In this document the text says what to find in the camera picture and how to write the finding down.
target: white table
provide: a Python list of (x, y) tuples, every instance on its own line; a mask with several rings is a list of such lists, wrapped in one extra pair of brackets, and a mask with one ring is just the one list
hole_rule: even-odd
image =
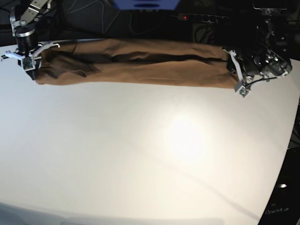
[(32, 225), (257, 225), (298, 106), (293, 66), (243, 99), (216, 88), (39, 86), (5, 60), (0, 202), (58, 216), (9, 210)]

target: cable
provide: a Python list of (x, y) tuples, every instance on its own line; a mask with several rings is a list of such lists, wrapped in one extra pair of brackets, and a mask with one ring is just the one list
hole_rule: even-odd
[(3, 8), (3, 7), (7, 6), (8, 4), (10, 4), (10, 3), (14, 2), (14, 1), (16, 1), (16, 0), (11, 0), (11, 1), (5, 3), (4, 5), (0, 6), (0, 8)]
[(197, 33), (198, 33), (200, 30), (203, 30), (203, 29), (205, 29), (205, 28), (206, 28), (206, 25), (202, 25), (202, 26), (200, 26), (200, 27), (197, 27), (197, 29), (196, 29), (195, 32), (194, 32), (194, 39), (195, 39), (195, 42), (198, 43), (198, 41), (197, 41)]
[(258, 82), (261, 82), (261, 81), (269, 81), (269, 80), (273, 80), (273, 79), (277, 79), (277, 77), (259, 79), (257, 81), (253, 81), (253, 82), (247, 84), (245, 87), (246, 87), (246, 89), (248, 89), (255, 83), (258, 83)]
[(299, 135), (293, 130), (292, 133), (300, 140)]
[(297, 16), (297, 22), (299, 22), (299, 17), (300, 17), (300, 9), (299, 9), (299, 13), (298, 13), (298, 16)]
[(211, 44), (211, 42), (214, 41), (214, 33), (212, 33), (208, 38), (207, 38), (207, 44)]
[(197, 1), (197, 3), (199, 3), (200, 6), (205, 7), (205, 4), (202, 1)]
[(116, 14), (116, 16), (112, 19), (112, 21), (109, 23), (109, 25), (107, 26), (107, 28), (105, 29), (105, 31), (104, 31), (104, 33), (106, 33), (109, 29), (110, 29), (110, 27), (112, 26), (112, 24), (116, 21), (116, 19), (118, 18), (118, 16), (120, 15), (120, 10), (119, 10), (119, 12)]
[(52, 8), (52, 9), (50, 9), (48, 12), (46, 12), (46, 13), (44, 13), (43, 15), (47, 15), (47, 14), (49, 14), (49, 13), (51, 13), (51, 12), (53, 12), (53, 11), (57, 11), (57, 9), (56, 8)]
[(0, 8), (0, 10), (10, 13), (10, 11), (6, 8)]
[(299, 142), (297, 142), (297, 141), (294, 141), (294, 140), (290, 140), (290, 142), (293, 142), (294, 144), (298, 144), (298, 145), (300, 145), (300, 143)]
[(200, 41), (199, 41), (200, 43), (202, 43), (202, 42), (206, 39), (206, 36), (207, 36), (210, 32), (213, 31), (213, 29), (208, 30), (208, 27), (209, 27), (209, 25), (207, 26), (207, 29), (206, 29), (205, 33), (203, 34), (202, 38), (200, 39)]
[(96, 0), (96, 1), (93, 1), (93, 2), (89, 3), (88, 5), (86, 5), (86, 6), (84, 6), (84, 7), (81, 7), (81, 8), (78, 8), (78, 9), (75, 9), (75, 10), (72, 10), (72, 11), (71, 11), (71, 9), (72, 9), (73, 6), (76, 4), (76, 2), (77, 2), (77, 0), (75, 0), (75, 1), (73, 2), (72, 6), (71, 6), (71, 7), (69, 8), (69, 10), (67, 11), (68, 13), (75, 13), (75, 12), (77, 12), (77, 11), (80, 11), (80, 10), (82, 10), (82, 9), (85, 9), (85, 8), (87, 8), (87, 7), (91, 6), (91, 5), (93, 5), (93, 4), (96, 3), (96, 2), (99, 2), (99, 3), (102, 4), (102, 33), (104, 33), (104, 3), (103, 3), (102, 1), (100, 1), (100, 0)]
[(158, 27), (161, 26), (161, 23), (160, 23), (160, 24), (156, 25), (155, 27), (152, 27), (152, 28), (149, 29), (149, 30), (145, 30), (145, 31), (143, 31), (143, 32), (137, 33), (137, 32), (135, 32), (135, 31), (132, 30), (132, 17), (133, 17), (133, 13), (131, 13), (131, 16), (130, 16), (129, 30), (130, 30), (130, 32), (131, 32), (132, 34), (135, 34), (135, 35), (141, 35), (141, 34), (149, 33), (150, 31), (153, 31), (153, 30), (155, 30), (155, 29), (157, 29)]

